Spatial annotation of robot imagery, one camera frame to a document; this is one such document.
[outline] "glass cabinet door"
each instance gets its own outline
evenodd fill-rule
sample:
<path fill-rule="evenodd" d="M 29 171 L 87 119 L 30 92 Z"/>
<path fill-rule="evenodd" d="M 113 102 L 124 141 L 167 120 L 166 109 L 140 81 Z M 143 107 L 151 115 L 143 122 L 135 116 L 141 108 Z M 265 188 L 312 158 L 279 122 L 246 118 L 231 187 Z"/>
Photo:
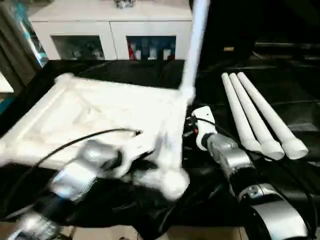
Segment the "glass cabinet door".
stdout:
<path fill-rule="evenodd" d="M 111 22 L 118 59 L 186 59 L 191 21 Z"/>
<path fill-rule="evenodd" d="M 115 60 L 108 22 L 31 22 L 50 60 Z"/>
<path fill-rule="evenodd" d="M 52 35 L 55 48 L 63 60 L 104 60 L 100 37 Z"/>
<path fill-rule="evenodd" d="M 127 36 L 130 60 L 174 60 L 176 36 Z"/>

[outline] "wire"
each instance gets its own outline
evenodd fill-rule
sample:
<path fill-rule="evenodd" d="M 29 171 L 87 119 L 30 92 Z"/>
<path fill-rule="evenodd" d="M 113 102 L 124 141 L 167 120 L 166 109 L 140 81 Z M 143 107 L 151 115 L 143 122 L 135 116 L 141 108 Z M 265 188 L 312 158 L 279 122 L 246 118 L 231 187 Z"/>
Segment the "wire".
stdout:
<path fill-rule="evenodd" d="M 50 152 L 47 156 L 43 157 L 42 159 L 40 159 L 35 165 L 33 165 L 30 169 L 28 169 L 27 171 L 25 171 L 25 173 L 16 181 L 15 185 L 13 185 L 13 187 L 11 188 L 10 192 L 8 193 L 6 199 L 4 200 L 3 203 L 3 207 L 2 207 L 2 218 L 6 219 L 7 217 L 5 217 L 8 206 L 10 201 L 12 200 L 12 198 L 15 196 L 17 190 L 20 188 L 20 186 L 22 185 L 23 181 L 36 169 L 38 168 L 44 161 L 46 161 L 48 158 L 50 158 L 52 155 L 56 154 L 57 152 L 73 145 L 76 143 L 79 143 L 83 140 L 98 136 L 98 135 L 102 135 L 102 134 L 108 134 L 108 133 L 113 133 L 113 132 L 135 132 L 136 134 L 139 134 L 140 131 L 138 130 L 132 130 L 129 128 L 115 128 L 115 129 L 109 129 L 109 130 L 103 130 L 103 131 L 98 131 L 80 138 L 77 138 L 75 140 L 72 140 L 70 142 L 67 142 L 66 144 L 58 147 L 57 149 L 53 150 L 52 152 Z"/>
<path fill-rule="evenodd" d="M 283 168 L 289 175 L 290 177 L 297 183 L 298 187 L 303 191 L 303 193 L 305 194 L 307 201 L 310 205 L 310 207 L 312 208 L 312 215 L 313 215 L 313 226 L 311 229 L 309 229 L 308 235 L 310 239 L 313 239 L 314 236 L 316 235 L 317 232 L 317 227 L 318 227 L 318 214 L 317 214 L 317 208 L 316 208 L 316 204 L 315 201 L 313 199 L 313 197 L 311 196 L 311 194 L 308 192 L 308 190 L 305 188 L 304 184 L 300 181 L 299 178 L 297 178 L 295 176 L 295 174 L 292 173 L 292 171 L 285 165 L 282 164 L 281 161 L 275 160 L 269 156 L 266 156 L 264 154 L 262 154 L 261 152 L 256 152 L 256 151 L 251 151 L 246 149 L 232 134 L 230 134 L 228 131 L 226 131 L 224 128 L 218 126 L 217 124 L 215 124 L 212 121 L 206 120 L 204 118 L 196 118 L 198 121 L 203 121 L 206 123 L 209 123 L 213 126 L 215 126 L 218 130 L 220 130 L 221 132 L 223 132 L 225 135 L 227 135 L 228 137 L 230 137 L 232 140 L 234 140 L 238 146 L 244 150 L 246 153 L 251 153 L 251 154 L 255 154 L 258 155 L 259 157 L 271 160 L 272 162 L 277 163 L 281 168 Z M 277 189 L 278 192 L 285 197 L 286 201 L 290 203 L 289 199 L 286 197 L 285 194 L 283 194 L 283 192 L 281 192 L 279 189 Z"/>

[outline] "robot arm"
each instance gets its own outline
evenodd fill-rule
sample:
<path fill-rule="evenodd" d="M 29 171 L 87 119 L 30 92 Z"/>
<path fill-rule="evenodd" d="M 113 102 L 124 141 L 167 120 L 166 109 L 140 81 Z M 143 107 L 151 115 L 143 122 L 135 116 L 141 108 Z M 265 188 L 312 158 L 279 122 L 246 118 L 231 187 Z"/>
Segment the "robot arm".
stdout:
<path fill-rule="evenodd" d="M 95 140 L 87 141 L 77 157 L 50 180 L 50 195 L 34 204 L 7 239 L 53 239 L 61 230 L 59 223 L 75 211 L 98 178 L 121 178 L 134 160 L 155 148 L 154 137 L 144 133 L 128 140 L 119 149 Z M 172 180 L 179 180 L 178 187 Z M 142 174 L 139 183 L 159 189 L 168 200 L 176 200 L 187 189 L 189 177 L 183 169 L 159 168 Z"/>
<path fill-rule="evenodd" d="M 196 109 L 192 115 L 215 122 L 208 106 Z M 232 194 L 246 209 L 245 229 L 249 238 L 306 238 L 308 230 L 301 215 L 271 184 L 260 177 L 246 152 L 231 138 L 217 133 L 212 124 L 198 121 L 197 127 L 197 146 L 208 151 L 221 166 Z"/>

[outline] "white pole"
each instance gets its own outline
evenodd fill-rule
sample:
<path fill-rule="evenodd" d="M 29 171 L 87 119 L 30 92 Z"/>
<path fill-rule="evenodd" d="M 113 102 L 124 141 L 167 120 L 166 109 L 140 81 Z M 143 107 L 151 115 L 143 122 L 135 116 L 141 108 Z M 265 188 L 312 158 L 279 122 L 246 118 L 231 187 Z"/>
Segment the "white pole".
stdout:
<path fill-rule="evenodd" d="M 222 82 L 228 98 L 236 129 L 239 134 L 241 144 L 248 150 L 262 152 L 260 143 L 256 140 L 245 112 L 241 107 L 237 94 L 226 72 L 222 75 Z"/>
<path fill-rule="evenodd" d="M 251 83 L 243 72 L 238 77 L 264 118 L 270 124 L 274 133 L 280 139 L 283 150 L 289 159 L 300 159 L 308 154 L 306 145 L 292 133 L 276 111 L 270 106 L 266 99 Z"/>
<path fill-rule="evenodd" d="M 210 0 L 195 0 L 193 3 L 190 48 L 184 62 L 182 81 L 179 87 L 189 104 L 193 102 L 196 95 L 195 81 L 204 31 L 207 26 L 209 5 Z"/>
<path fill-rule="evenodd" d="M 252 103 L 250 97 L 246 93 L 246 90 L 241 85 L 237 75 L 235 73 L 230 74 L 230 79 L 234 90 L 241 102 L 241 106 L 250 122 L 256 138 L 261 144 L 262 153 L 272 159 L 279 160 L 285 155 L 283 149 L 281 148 L 279 142 L 274 140 L 271 133 L 269 132 L 266 124 L 260 117 L 256 107 Z"/>

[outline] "black surface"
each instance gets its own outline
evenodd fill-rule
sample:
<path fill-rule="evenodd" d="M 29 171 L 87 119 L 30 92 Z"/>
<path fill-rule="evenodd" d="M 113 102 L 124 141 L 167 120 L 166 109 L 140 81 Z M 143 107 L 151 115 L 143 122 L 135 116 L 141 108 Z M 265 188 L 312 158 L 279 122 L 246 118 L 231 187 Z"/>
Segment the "black surface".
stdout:
<path fill-rule="evenodd" d="M 6 133 L 54 84 L 59 74 L 101 81 L 115 81 L 143 86 L 177 88 L 181 81 L 182 61 L 50 61 L 32 80 L 8 109 L 0 115 L 0 134 Z M 255 61 L 241 66 L 229 65 L 212 72 L 200 72 L 196 82 L 196 98 L 192 109 L 209 105 L 218 125 L 234 134 L 237 131 L 221 81 L 223 71 L 244 71 L 272 104 L 294 133 L 307 144 L 310 153 L 301 160 L 284 158 L 283 164 L 299 176 L 312 193 L 320 209 L 320 170 L 306 161 L 319 161 L 320 93 L 316 66 L 281 65 Z M 207 152 L 195 147 L 195 136 L 184 140 L 183 167 L 190 175 L 190 186 L 177 202 L 167 202 L 158 192 L 132 186 L 118 180 L 101 180 L 79 206 L 69 222 L 81 227 L 132 225 L 144 239 L 160 236 L 172 225 L 243 226 L 243 209 L 230 195 L 225 178 Z M 132 168 L 138 168 L 134 162 Z M 306 196 L 290 176 L 277 164 L 256 161 L 257 169 L 275 187 L 282 190 L 307 220 L 312 212 Z M 19 164 L 0 168 L 0 196 L 3 201 L 15 180 L 28 169 Z M 9 212 L 32 203 L 42 192 L 53 170 L 38 169 L 24 182 L 10 203 Z"/>
<path fill-rule="evenodd" d="M 249 186 L 268 183 L 254 167 L 244 167 L 231 174 L 230 185 L 236 196 Z"/>
<path fill-rule="evenodd" d="M 245 60 L 255 43 L 308 44 L 299 50 L 277 48 L 294 57 L 320 43 L 320 1 L 318 0 L 211 0 L 201 51 L 204 70 L 223 59 Z M 224 51 L 233 47 L 233 51 Z"/>

